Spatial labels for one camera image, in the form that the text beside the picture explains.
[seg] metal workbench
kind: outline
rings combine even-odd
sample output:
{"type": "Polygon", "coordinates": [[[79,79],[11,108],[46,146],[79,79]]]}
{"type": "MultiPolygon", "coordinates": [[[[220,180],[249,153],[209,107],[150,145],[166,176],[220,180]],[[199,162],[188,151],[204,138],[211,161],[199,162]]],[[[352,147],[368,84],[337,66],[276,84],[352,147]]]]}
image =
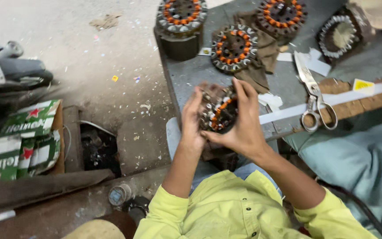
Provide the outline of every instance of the metal workbench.
{"type": "MultiPolygon", "coordinates": [[[[316,32],[321,25],[343,4],[345,0],[305,0],[309,17],[298,36],[292,41],[295,45],[289,45],[287,52],[309,52],[309,48],[319,49],[315,41],[316,32]]],[[[233,24],[233,15],[240,11],[251,11],[258,7],[260,1],[234,0],[224,5],[209,9],[208,18],[204,23],[203,47],[211,47],[211,32],[221,26],[233,24]]],[[[201,81],[230,85],[231,75],[218,71],[211,63],[210,56],[196,56],[187,61],[175,61],[166,57],[160,43],[160,57],[164,74],[168,83],[169,93],[177,111],[183,109],[185,102],[191,95],[195,85],[201,81]]],[[[276,64],[275,73],[267,75],[269,91],[273,95],[281,97],[284,105],[280,109],[306,103],[307,92],[304,85],[296,78],[296,69],[293,62],[279,61],[276,64]]],[[[323,77],[312,71],[317,82],[323,77]]],[[[355,78],[367,81],[375,81],[382,77],[382,33],[378,32],[375,40],[365,47],[364,51],[341,62],[331,70],[328,77],[352,82],[355,78]]],[[[268,110],[260,106],[260,113],[266,114],[268,110]]],[[[300,116],[281,119],[262,125],[265,138],[276,139],[293,133],[293,128],[301,128],[300,116]]]]}

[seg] wire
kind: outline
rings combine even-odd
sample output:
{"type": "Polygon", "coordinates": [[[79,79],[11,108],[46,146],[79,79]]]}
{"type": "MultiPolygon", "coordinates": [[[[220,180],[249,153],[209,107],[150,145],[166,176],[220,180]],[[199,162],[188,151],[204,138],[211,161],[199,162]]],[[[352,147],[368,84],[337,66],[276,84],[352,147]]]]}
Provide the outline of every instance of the wire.
{"type": "Polygon", "coordinates": [[[64,157],[67,157],[67,155],[70,153],[70,146],[72,146],[72,133],[70,132],[70,129],[63,124],[63,127],[67,129],[67,132],[69,133],[69,146],[67,146],[67,151],[65,152],[64,157]]]}
{"type": "Polygon", "coordinates": [[[96,125],[96,124],[94,124],[94,123],[92,123],[92,122],[89,122],[89,121],[86,121],[86,120],[80,120],[79,122],[81,122],[81,123],[85,123],[85,124],[89,124],[89,125],[92,125],[92,126],[98,128],[98,129],[100,129],[100,130],[102,130],[102,131],[108,133],[109,135],[112,135],[113,137],[116,137],[116,136],[114,135],[114,133],[112,133],[112,132],[108,131],[107,129],[105,129],[105,128],[99,126],[99,125],[96,125]]]}
{"type": "Polygon", "coordinates": [[[345,188],[343,187],[340,187],[340,186],[336,186],[336,185],[331,185],[323,180],[318,180],[317,181],[321,186],[324,186],[324,187],[329,187],[329,188],[332,188],[334,190],[336,190],[337,192],[340,192],[340,193],[343,193],[345,194],[346,196],[348,196],[350,199],[352,199],[356,205],[359,206],[359,208],[364,212],[364,214],[368,217],[368,219],[372,222],[372,225],[374,225],[375,229],[381,234],[382,236],[382,225],[381,223],[377,220],[377,218],[374,216],[374,214],[372,213],[372,211],[368,208],[368,206],[362,202],[362,200],[360,200],[358,197],[356,197],[353,193],[347,191],[345,188]]]}

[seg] yellow sticker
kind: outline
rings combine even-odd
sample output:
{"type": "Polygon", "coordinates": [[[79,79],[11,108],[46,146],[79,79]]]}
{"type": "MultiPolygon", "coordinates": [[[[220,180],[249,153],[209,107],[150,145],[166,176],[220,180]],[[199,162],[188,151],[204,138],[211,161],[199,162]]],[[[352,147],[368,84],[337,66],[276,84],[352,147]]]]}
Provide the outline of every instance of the yellow sticker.
{"type": "Polygon", "coordinates": [[[369,81],[364,81],[361,79],[354,79],[353,90],[360,90],[364,88],[368,88],[370,86],[374,86],[375,84],[369,81]]]}

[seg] person's right hand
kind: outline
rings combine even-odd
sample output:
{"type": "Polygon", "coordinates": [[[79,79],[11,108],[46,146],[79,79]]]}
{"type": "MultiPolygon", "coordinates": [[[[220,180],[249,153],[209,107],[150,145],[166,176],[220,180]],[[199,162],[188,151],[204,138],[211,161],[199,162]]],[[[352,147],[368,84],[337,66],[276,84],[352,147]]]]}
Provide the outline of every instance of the person's right hand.
{"type": "Polygon", "coordinates": [[[235,77],[232,83],[238,97],[238,118],[234,127],[226,134],[210,131],[202,131],[201,134],[254,161],[269,148],[260,128],[257,92],[249,83],[235,77]]]}

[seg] metal scissors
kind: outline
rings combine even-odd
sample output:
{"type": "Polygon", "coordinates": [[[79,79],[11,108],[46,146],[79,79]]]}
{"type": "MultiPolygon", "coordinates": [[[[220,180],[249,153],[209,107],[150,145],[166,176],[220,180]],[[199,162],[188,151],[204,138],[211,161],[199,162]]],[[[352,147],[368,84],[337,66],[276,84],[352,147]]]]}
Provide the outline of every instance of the metal scissors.
{"type": "Polygon", "coordinates": [[[313,76],[310,73],[309,69],[305,66],[302,56],[300,55],[299,52],[294,51],[294,60],[297,66],[300,81],[305,84],[306,90],[309,93],[309,100],[307,101],[307,109],[301,116],[301,123],[304,129],[306,129],[310,133],[315,132],[318,129],[320,119],[322,124],[325,126],[325,128],[329,130],[335,129],[338,123],[337,114],[335,113],[332,106],[323,100],[321,90],[319,89],[319,85],[313,79],[313,76]],[[319,112],[319,114],[313,110],[313,105],[315,104],[315,102],[316,102],[316,110],[319,112]],[[328,114],[331,117],[332,122],[329,125],[325,123],[325,120],[322,117],[322,114],[320,111],[322,105],[325,106],[325,108],[328,111],[328,114]],[[307,115],[312,116],[315,119],[315,124],[313,126],[305,125],[304,118],[307,115]]]}

